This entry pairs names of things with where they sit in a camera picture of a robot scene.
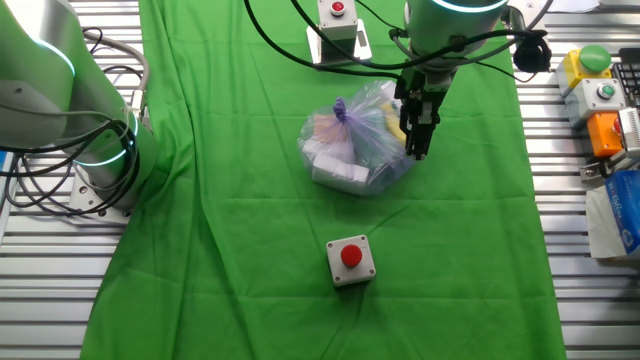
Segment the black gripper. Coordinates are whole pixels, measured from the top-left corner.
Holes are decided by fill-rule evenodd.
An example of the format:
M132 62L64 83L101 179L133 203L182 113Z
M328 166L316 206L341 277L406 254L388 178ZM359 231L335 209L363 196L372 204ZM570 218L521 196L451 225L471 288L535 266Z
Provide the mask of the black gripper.
M405 149L409 156L423 160L431 145L444 98L451 87L456 71L420 71L406 68L396 82L395 98L401 101L400 129L406 135ZM416 150L417 124L419 140Z

